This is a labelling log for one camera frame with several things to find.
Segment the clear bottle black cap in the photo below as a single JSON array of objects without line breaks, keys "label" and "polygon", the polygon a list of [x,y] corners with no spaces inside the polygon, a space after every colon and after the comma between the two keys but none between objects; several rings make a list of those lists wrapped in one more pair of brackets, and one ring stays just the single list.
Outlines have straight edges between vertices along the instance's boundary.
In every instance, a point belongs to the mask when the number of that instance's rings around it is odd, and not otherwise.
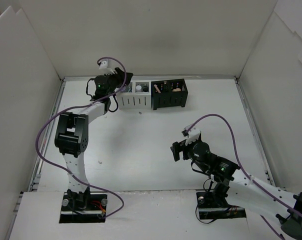
[{"label": "clear bottle black cap", "polygon": [[148,87],[147,85],[144,85],[144,86],[142,87],[142,91],[143,91],[144,93],[147,93],[147,92],[149,91],[149,87]]}]

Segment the pink makeup applicator stick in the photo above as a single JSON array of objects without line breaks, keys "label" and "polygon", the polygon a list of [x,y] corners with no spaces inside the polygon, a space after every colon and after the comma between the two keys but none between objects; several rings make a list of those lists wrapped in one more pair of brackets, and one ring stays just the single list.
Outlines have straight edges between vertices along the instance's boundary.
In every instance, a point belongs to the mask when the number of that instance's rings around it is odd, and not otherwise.
[{"label": "pink makeup applicator stick", "polygon": [[154,86],[154,88],[155,88],[155,91],[156,91],[157,93],[159,93],[159,94],[160,94],[160,93],[161,93],[161,91],[160,91],[160,89],[158,88],[158,86],[157,86],[156,84],[154,84],[153,86]]}]

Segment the black eyeliner pencil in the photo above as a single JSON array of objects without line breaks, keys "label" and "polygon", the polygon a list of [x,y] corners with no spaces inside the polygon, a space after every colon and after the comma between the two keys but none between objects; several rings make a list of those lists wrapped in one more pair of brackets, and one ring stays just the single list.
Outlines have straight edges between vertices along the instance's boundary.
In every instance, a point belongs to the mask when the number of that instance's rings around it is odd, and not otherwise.
[{"label": "black eyeliner pencil", "polygon": [[168,92],[168,84],[167,84],[167,81],[164,81],[163,82],[163,92]]}]

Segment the beige beauty sponge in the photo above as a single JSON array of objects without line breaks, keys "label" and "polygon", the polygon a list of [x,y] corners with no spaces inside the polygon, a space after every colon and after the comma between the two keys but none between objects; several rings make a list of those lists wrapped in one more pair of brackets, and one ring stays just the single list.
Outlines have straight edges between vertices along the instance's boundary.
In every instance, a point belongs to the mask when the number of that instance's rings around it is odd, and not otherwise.
[{"label": "beige beauty sponge", "polygon": [[179,88],[179,87],[174,88],[174,89],[172,90],[172,92],[181,92],[181,91],[182,91],[182,89],[181,89],[181,88]]}]

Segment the green white tube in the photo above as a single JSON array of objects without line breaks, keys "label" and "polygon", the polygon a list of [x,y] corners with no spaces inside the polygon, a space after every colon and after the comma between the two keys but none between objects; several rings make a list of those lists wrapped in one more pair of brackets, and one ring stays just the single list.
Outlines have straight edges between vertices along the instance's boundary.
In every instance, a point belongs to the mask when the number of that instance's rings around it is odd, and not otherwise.
[{"label": "green white tube", "polygon": [[136,91],[137,92],[141,92],[142,91],[142,86],[141,85],[137,85],[136,86]]}]

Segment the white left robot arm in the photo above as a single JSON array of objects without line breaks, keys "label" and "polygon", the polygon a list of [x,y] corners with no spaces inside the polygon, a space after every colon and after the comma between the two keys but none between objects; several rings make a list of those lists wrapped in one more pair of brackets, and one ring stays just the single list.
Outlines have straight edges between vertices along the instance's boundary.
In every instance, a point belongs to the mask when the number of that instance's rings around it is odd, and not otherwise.
[{"label": "white left robot arm", "polygon": [[54,145],[62,154],[68,170],[67,196],[80,210],[87,209],[91,204],[90,187],[85,171],[84,152],[89,143],[89,124],[98,117],[105,115],[111,106],[108,95],[129,85],[134,74],[125,73],[115,68],[113,73],[90,78],[95,84],[94,94],[90,96],[90,104],[82,109],[66,111],[59,116]]}]

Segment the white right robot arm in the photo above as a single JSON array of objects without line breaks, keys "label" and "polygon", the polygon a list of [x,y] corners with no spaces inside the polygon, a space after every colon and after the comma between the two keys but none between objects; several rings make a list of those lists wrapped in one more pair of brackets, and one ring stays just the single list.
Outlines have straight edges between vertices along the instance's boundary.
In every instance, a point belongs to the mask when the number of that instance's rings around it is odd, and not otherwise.
[{"label": "white right robot arm", "polygon": [[170,149],[175,161],[190,160],[198,167],[197,173],[214,184],[196,194],[202,219],[230,217],[243,208],[278,223],[286,235],[302,240],[302,192],[294,194],[244,173],[238,164],[212,153],[200,138],[174,142]]}]

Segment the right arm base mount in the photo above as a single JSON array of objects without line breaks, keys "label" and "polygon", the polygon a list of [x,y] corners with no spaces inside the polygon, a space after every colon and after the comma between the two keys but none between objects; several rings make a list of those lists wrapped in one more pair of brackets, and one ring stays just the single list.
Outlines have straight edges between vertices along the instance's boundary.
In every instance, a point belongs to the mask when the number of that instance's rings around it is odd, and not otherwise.
[{"label": "right arm base mount", "polygon": [[202,224],[247,217],[243,207],[228,204],[226,200],[215,197],[212,191],[197,191],[196,200],[195,216]]}]

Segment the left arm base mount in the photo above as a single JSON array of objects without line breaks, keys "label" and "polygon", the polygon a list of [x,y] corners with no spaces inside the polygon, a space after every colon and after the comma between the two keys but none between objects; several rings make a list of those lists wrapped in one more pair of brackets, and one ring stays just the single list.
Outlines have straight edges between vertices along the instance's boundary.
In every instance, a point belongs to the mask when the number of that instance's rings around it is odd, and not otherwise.
[{"label": "left arm base mount", "polygon": [[60,224],[89,224],[106,221],[108,196],[91,192],[87,200],[74,200],[65,192],[61,201]]}]

